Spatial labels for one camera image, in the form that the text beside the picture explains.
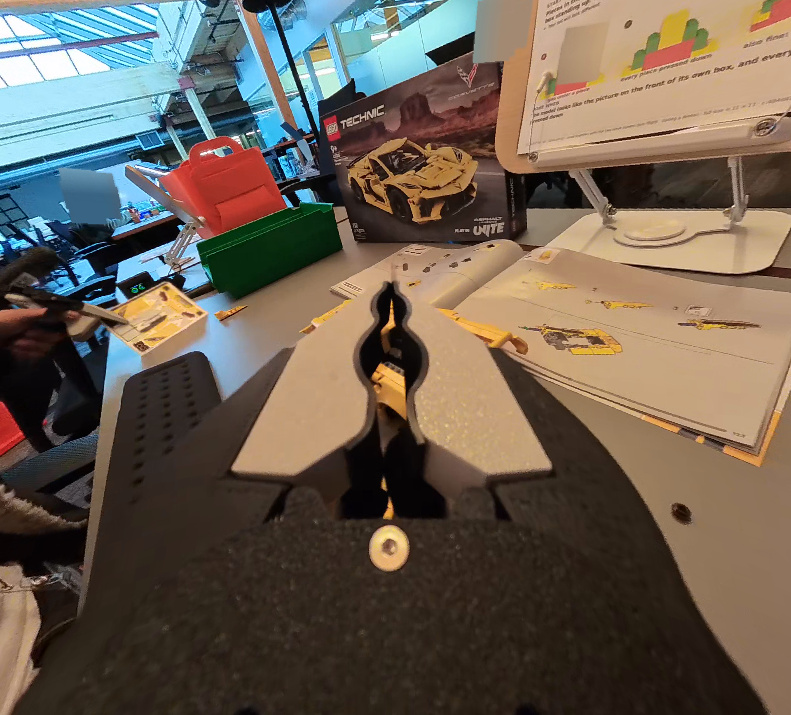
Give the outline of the red carry bag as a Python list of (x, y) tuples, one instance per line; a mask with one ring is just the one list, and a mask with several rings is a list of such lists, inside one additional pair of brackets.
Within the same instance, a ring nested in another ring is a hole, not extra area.
[(194, 145), (186, 160), (161, 176), (164, 190), (203, 219), (202, 239), (232, 231), (286, 208), (258, 148), (220, 136)]

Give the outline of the green plastic bin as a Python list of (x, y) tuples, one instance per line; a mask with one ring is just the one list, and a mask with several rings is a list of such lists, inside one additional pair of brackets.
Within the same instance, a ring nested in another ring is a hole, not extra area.
[(235, 299), (341, 249), (335, 211), (327, 203), (282, 209), (196, 245), (216, 291)]

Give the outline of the white shirt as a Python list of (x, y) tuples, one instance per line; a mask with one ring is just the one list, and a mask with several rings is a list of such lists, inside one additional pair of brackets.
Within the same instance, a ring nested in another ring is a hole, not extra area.
[(1, 714), (13, 712), (38, 673), (33, 649), (40, 611), (33, 591), (23, 583), (19, 565), (1, 566)]

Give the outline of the open instruction booklet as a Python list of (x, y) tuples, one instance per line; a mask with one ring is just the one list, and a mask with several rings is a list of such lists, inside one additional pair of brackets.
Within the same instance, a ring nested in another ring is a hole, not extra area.
[(761, 463), (789, 398), (790, 295), (507, 239), (411, 244), (331, 287), (395, 275), (457, 322), (500, 333), (547, 381)]

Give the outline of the toy car box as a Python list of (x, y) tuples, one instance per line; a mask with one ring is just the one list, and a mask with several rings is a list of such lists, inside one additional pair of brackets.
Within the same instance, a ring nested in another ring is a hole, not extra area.
[(527, 228), (524, 177), (497, 160), (501, 67), (465, 54), (321, 116), (359, 244), (471, 244)]

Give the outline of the black perforated board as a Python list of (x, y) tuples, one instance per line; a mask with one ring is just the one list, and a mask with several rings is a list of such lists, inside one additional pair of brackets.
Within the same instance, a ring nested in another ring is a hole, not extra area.
[(183, 483), (197, 453), (183, 444), (222, 399), (209, 360), (192, 352), (130, 377), (101, 428), (80, 613), (157, 574), (183, 522)]

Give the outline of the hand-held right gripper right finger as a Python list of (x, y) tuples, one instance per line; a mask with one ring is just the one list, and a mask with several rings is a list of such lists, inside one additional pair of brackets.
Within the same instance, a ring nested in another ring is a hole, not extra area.
[(493, 356), (474, 334), (394, 286), (407, 423), (422, 477), (464, 491), (541, 477), (552, 465)]

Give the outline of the black digital timer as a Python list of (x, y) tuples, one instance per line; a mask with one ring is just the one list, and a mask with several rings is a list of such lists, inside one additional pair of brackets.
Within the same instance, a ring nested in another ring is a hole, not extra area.
[(148, 271), (143, 271), (132, 277), (117, 281), (115, 287), (126, 300), (131, 300), (152, 289), (154, 285), (155, 281), (152, 274)]

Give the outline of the grey desk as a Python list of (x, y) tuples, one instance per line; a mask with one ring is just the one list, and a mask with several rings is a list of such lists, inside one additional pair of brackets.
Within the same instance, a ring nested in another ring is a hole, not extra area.
[[(173, 356), (200, 351), (223, 397), (298, 339), (311, 318), (339, 303), (337, 282), (380, 262), (402, 243), (357, 244), (345, 211), (335, 209), (343, 249), (242, 300), (201, 299), (201, 327), (145, 356), (111, 338), (98, 433), (94, 505), (102, 507), (116, 415), (127, 379)], [(543, 385), (609, 450), (651, 509), (709, 626), (771, 713), (789, 713), (789, 406), (756, 467), (558, 384)]]

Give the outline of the dark sherpa-lined jacket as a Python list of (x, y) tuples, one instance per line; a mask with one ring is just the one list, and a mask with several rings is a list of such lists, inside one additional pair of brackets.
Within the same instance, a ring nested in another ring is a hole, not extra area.
[[(77, 616), (88, 517), (88, 509), (55, 495), (15, 490), (2, 482), (1, 561), (21, 567), (23, 578), (35, 581), (32, 594), (41, 620), (35, 660)], [(46, 581), (36, 582), (42, 578)]]

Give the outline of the yellow brick toy car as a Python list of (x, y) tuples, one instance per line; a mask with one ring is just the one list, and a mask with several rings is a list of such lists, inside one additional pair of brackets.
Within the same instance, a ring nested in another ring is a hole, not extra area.
[[(440, 308), (440, 313), (462, 326), (466, 331), (481, 339), (491, 349), (502, 348), (506, 344), (512, 345), (518, 354), (527, 354), (529, 347), (522, 338), (499, 329), (496, 326), (473, 322), (460, 316), (458, 312)], [(407, 393), (403, 368), (396, 363), (395, 343), (390, 340), (394, 333), (394, 314), (390, 314), (388, 323), (381, 331), (384, 346), (384, 362), (377, 366), (371, 376), (373, 390), (377, 396), (377, 406), (381, 410), (387, 409), (398, 414), (402, 419), (407, 419)]]

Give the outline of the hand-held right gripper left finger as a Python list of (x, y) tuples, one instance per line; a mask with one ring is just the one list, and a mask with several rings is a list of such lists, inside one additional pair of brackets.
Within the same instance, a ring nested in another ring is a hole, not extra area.
[(394, 285), (383, 281), (292, 349), (232, 463), (240, 478), (318, 491), (380, 491), (377, 398)]

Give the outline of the yellow sticker sheet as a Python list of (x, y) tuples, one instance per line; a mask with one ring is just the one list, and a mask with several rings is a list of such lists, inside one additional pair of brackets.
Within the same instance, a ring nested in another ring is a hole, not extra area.
[(165, 345), (195, 326), (208, 314), (177, 287), (154, 285), (111, 310), (119, 324), (107, 324), (110, 334), (140, 356)]

